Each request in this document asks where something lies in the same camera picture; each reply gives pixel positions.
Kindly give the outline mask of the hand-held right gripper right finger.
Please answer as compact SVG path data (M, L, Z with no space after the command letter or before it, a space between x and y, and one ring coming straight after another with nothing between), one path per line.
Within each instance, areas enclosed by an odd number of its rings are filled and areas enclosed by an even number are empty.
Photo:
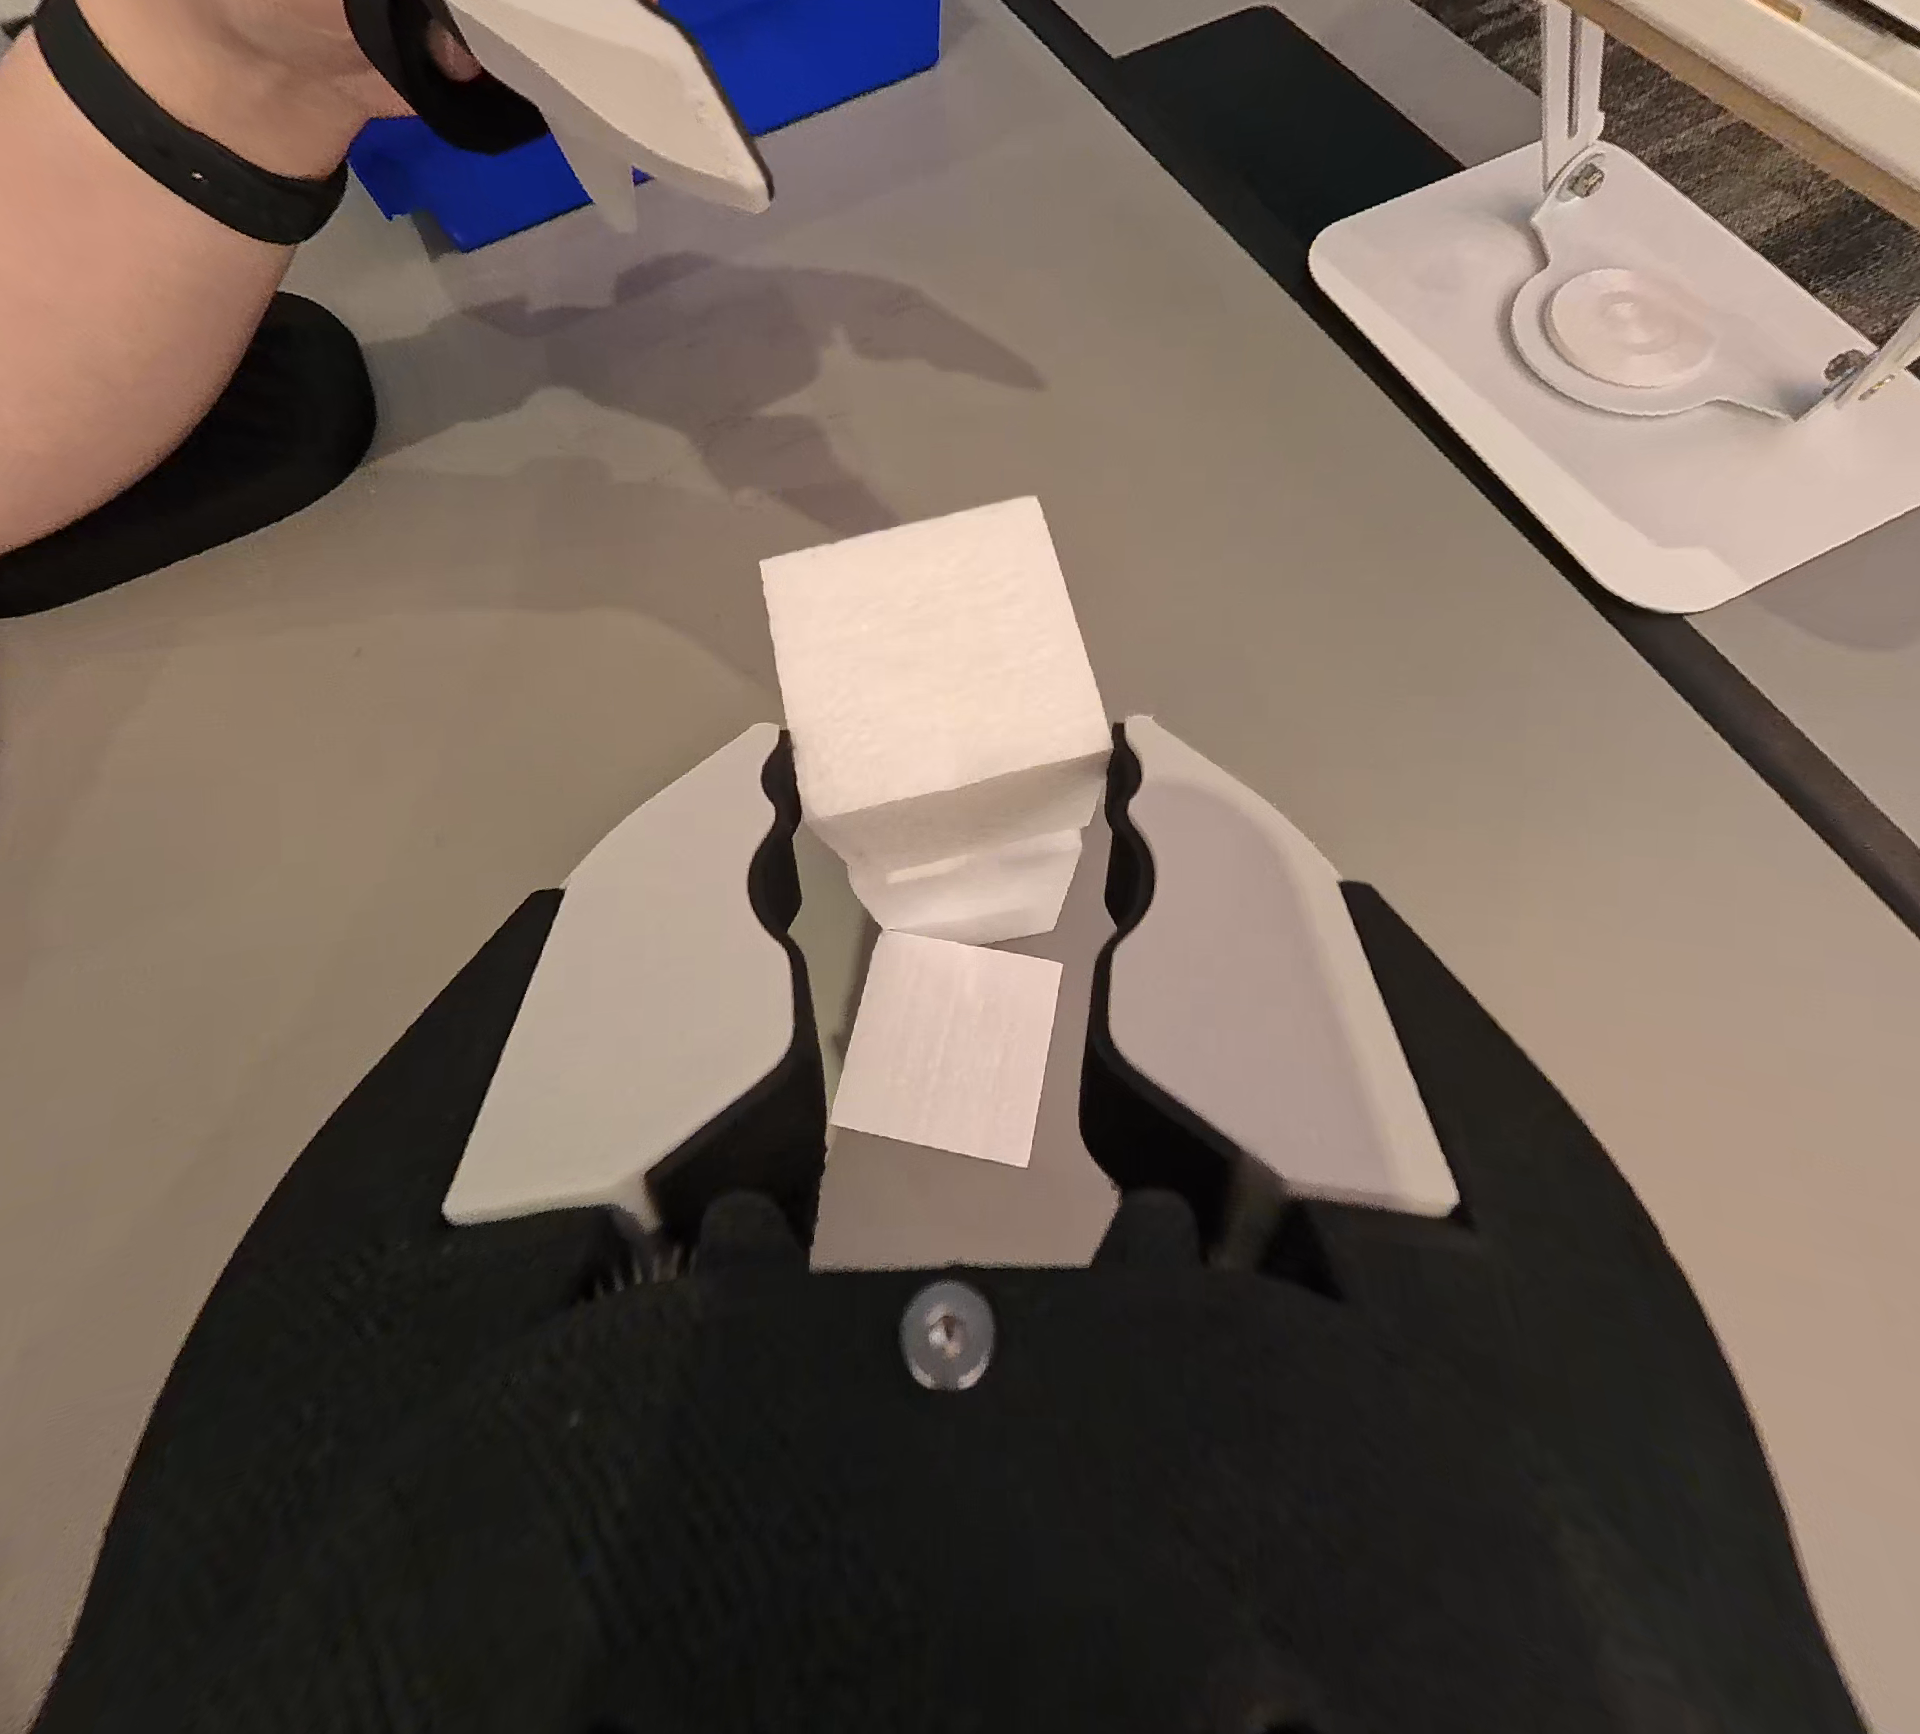
M1116 727L1113 934L1094 969L1082 1144L1123 1199L1178 1196L1199 1252L1256 1268L1292 1202L1460 1212L1332 862L1160 720Z

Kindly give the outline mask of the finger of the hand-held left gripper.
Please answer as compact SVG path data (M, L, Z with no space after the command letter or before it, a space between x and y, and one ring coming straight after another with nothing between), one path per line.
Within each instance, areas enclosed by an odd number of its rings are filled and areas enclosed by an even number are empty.
M542 111L602 215L636 215L636 178L740 215L771 176L692 38L654 0L446 0L484 71Z

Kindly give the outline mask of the blue plastic bin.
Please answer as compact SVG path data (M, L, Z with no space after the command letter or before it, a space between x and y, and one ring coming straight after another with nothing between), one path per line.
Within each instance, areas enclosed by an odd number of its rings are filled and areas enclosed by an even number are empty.
M661 0L707 52L753 136L930 71L944 0ZM460 253L590 205L555 139L469 156L421 119L379 119L349 169L383 218L431 218Z

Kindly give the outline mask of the black wrist rest pad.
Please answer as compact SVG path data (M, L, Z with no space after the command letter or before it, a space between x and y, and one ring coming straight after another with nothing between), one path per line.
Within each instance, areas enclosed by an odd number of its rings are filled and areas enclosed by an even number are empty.
M51 615L287 522L372 456L379 394L353 330L276 292L229 388L153 473L4 557L4 616Z

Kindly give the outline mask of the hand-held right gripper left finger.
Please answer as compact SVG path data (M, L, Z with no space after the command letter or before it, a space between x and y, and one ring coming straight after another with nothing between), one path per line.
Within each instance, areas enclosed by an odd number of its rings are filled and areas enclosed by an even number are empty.
M821 1231L828 1095L795 743L761 720L574 868L446 1192L448 1224L597 1212L656 1255L757 1193Z

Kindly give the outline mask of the black wristband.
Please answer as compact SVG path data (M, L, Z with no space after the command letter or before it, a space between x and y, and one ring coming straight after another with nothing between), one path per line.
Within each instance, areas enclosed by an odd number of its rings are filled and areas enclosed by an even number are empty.
M79 0L41 0L32 31L70 107L176 200L242 240L276 247L298 247L332 222L349 185L346 163L324 178L293 178L187 128L120 64Z

